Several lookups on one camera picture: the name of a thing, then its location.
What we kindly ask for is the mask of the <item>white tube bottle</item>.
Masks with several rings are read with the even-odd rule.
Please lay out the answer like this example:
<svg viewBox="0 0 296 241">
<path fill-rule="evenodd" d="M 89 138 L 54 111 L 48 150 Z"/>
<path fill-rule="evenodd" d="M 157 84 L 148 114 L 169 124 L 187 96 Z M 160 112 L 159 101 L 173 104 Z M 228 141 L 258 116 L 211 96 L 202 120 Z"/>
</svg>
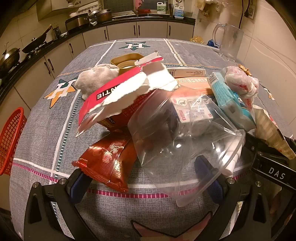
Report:
<svg viewBox="0 0 296 241">
<path fill-rule="evenodd" d="M 226 145 L 226 152 L 224 157 L 222 158 L 222 161 L 227 162 L 228 165 L 222 171 L 223 175 L 231 176 L 233 174 L 236 162 L 238 161 L 241 155 L 242 145 L 243 143 L 238 138 Z"/>
</svg>

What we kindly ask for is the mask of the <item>teal white box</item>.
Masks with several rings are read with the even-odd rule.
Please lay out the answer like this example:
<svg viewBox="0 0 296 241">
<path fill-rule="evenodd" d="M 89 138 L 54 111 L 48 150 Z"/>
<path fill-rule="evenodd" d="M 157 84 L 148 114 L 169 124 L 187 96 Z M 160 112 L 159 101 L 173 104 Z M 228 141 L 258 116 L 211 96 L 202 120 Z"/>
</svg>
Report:
<svg viewBox="0 0 296 241">
<path fill-rule="evenodd" d="M 236 128 L 244 129 L 246 132 L 255 129 L 256 125 L 251 113 L 239 95 L 233 92 L 225 83 L 220 72 L 212 72 L 208 77 L 208 83 L 219 108 L 222 109 Z"/>
</svg>

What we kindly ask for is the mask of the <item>knotted white plastic bag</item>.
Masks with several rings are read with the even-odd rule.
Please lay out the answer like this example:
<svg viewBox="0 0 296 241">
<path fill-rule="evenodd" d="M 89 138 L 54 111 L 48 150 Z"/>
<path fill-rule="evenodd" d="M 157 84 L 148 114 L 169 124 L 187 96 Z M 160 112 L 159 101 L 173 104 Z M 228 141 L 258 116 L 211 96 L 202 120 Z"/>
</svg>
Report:
<svg viewBox="0 0 296 241">
<path fill-rule="evenodd" d="M 258 93 L 259 80 L 246 75 L 238 65 L 223 68 L 221 74 L 229 88 L 240 96 L 248 110 L 251 111 L 254 98 Z"/>
</svg>

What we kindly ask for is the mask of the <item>clear plastic bag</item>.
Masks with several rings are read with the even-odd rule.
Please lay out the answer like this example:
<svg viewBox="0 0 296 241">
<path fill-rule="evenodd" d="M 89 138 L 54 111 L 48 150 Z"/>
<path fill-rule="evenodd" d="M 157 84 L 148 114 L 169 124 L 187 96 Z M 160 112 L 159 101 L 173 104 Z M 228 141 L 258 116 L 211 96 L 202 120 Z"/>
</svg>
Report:
<svg viewBox="0 0 296 241">
<path fill-rule="evenodd" d="M 180 96 L 207 97 L 213 120 L 198 137 L 174 138 L 168 125 L 170 99 Z M 173 91 L 155 90 L 128 122 L 140 165 L 159 192 L 173 198 L 179 207 L 196 199 L 228 165 L 222 158 L 226 145 L 245 132 L 237 129 L 223 111 L 195 89 L 184 86 Z"/>
</svg>

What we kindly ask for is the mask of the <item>white blue medicine box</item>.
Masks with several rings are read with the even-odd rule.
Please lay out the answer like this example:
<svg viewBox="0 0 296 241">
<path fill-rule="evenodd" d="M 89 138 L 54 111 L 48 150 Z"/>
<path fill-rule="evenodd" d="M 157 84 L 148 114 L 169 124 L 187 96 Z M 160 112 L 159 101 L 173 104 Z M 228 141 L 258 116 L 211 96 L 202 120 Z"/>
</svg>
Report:
<svg viewBox="0 0 296 241">
<path fill-rule="evenodd" d="M 172 114 L 168 125 L 174 138 L 198 137 L 206 132 L 213 120 L 208 100 L 202 96 L 173 96 L 170 99 Z"/>
</svg>

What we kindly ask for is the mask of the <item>red snack bag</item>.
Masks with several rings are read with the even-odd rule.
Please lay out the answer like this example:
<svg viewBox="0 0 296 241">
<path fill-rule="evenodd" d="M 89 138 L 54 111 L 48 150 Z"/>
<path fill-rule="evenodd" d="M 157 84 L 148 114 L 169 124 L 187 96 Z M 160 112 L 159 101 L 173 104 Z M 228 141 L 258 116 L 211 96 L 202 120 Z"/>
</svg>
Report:
<svg viewBox="0 0 296 241">
<path fill-rule="evenodd" d="M 128 192 L 128 177 L 137 159 L 130 133 L 109 133 L 89 148 L 76 161 L 87 176 L 109 188 Z"/>
</svg>

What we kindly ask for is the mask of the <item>orange medicine box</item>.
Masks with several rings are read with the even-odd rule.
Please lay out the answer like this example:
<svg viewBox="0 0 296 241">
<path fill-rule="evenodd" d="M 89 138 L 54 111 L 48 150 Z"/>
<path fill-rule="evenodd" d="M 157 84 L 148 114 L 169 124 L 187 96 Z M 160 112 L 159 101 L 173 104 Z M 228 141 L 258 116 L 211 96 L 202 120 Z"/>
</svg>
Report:
<svg viewBox="0 0 296 241">
<path fill-rule="evenodd" d="M 212 95 L 213 91 L 208 84 L 208 78 L 206 77 L 185 77 L 176 78 L 179 85 L 195 89 L 201 94 Z"/>
</svg>

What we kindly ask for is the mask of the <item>long white slim box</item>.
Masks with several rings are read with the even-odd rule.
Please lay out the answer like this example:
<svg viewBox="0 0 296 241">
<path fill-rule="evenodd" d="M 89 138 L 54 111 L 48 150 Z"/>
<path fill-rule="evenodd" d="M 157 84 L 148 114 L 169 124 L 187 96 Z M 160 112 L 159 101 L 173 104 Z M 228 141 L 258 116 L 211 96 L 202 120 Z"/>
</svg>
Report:
<svg viewBox="0 0 296 241">
<path fill-rule="evenodd" d="M 168 72 L 175 78 L 205 77 L 206 70 L 193 67 L 169 67 Z"/>
</svg>

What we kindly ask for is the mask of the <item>red white torn carton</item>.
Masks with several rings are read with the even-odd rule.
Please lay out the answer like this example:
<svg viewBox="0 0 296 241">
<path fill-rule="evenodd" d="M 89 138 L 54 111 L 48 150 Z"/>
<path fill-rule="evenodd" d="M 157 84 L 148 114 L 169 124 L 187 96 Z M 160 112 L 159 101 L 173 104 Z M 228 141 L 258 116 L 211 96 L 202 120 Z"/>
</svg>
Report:
<svg viewBox="0 0 296 241">
<path fill-rule="evenodd" d="M 135 61 L 134 68 L 92 93 L 80 109 L 76 136 L 95 123 L 109 131 L 120 131 L 153 90 L 172 91 L 178 88 L 177 80 L 162 61 L 163 57 L 153 52 Z"/>
</svg>

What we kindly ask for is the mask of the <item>white tissue ball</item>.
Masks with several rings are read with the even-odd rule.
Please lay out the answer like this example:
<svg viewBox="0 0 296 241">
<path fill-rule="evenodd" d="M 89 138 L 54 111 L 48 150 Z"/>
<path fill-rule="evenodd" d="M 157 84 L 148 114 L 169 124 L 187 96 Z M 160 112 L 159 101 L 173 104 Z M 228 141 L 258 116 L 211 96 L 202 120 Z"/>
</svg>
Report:
<svg viewBox="0 0 296 241">
<path fill-rule="evenodd" d="M 74 87 L 81 90 L 82 99 L 86 100 L 89 95 L 116 78 L 119 68 L 112 64 L 99 64 L 83 71 L 75 81 Z"/>
</svg>

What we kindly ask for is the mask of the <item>brown tape roll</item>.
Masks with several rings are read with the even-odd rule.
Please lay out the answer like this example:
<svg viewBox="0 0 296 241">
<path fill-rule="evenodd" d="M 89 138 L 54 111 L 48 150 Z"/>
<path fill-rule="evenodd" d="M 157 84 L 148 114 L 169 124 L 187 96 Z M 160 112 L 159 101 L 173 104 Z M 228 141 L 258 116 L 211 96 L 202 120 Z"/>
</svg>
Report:
<svg viewBox="0 0 296 241">
<path fill-rule="evenodd" d="M 125 72 L 128 72 L 128 70 L 135 67 L 135 61 L 140 60 L 144 56 L 138 53 L 131 53 L 122 55 L 119 57 L 113 58 L 110 63 L 117 66 L 119 68 L 119 74 L 121 75 Z"/>
</svg>

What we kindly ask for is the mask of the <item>grey patterned tablecloth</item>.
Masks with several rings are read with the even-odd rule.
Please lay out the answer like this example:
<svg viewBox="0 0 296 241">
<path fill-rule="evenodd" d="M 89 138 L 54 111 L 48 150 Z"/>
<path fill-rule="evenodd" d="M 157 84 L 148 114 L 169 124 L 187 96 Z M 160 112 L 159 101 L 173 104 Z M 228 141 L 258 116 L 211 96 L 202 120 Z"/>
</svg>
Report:
<svg viewBox="0 0 296 241">
<path fill-rule="evenodd" d="M 159 50 L 168 67 L 204 68 L 208 73 L 228 66 L 216 50 L 188 41 L 145 39 L 117 40 L 88 47 L 51 83 L 31 110 L 16 148 L 10 178 L 10 209 L 16 233 L 24 240 L 71 240 L 54 201 L 54 188 L 74 171 L 72 161 L 89 145 L 107 134 L 101 125 L 77 137 L 78 113 L 83 104 L 74 82 L 96 63 L 131 52 Z M 217 209 L 204 193 L 192 204 L 179 208 L 156 190 L 135 164 L 129 192 L 120 194 L 93 182 L 77 209 L 100 240 L 195 240 Z"/>
</svg>

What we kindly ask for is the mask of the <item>black wok with lid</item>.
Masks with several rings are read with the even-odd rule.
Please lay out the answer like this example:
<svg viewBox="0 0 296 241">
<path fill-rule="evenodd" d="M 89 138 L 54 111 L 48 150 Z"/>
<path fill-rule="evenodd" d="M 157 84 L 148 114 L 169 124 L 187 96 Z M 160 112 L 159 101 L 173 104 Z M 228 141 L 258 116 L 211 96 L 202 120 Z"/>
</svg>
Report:
<svg viewBox="0 0 296 241">
<path fill-rule="evenodd" d="M 20 59 L 20 48 L 12 48 L 7 51 L 7 43 L 5 45 L 5 51 L 3 52 L 3 57 L 1 58 L 0 72 L 1 78 L 7 75 L 9 71 L 14 68 Z"/>
</svg>

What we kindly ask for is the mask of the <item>dark rice cooker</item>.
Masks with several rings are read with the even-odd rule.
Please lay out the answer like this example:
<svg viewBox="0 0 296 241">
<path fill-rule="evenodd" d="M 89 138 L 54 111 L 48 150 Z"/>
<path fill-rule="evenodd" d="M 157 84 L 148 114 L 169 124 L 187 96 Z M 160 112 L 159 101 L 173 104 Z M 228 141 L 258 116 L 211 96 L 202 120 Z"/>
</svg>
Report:
<svg viewBox="0 0 296 241">
<path fill-rule="evenodd" d="M 66 30 L 69 33 L 89 26 L 89 16 L 87 13 L 73 16 L 65 21 Z"/>
</svg>

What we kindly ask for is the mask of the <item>steel pot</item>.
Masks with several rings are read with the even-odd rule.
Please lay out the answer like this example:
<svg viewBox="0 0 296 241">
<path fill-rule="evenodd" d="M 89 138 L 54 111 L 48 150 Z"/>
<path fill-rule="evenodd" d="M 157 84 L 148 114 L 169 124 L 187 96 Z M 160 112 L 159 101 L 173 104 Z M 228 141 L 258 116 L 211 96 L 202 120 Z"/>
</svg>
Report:
<svg viewBox="0 0 296 241">
<path fill-rule="evenodd" d="M 89 14 L 89 20 L 98 23 L 108 22 L 112 20 L 112 12 L 110 9 L 96 9 Z"/>
</svg>

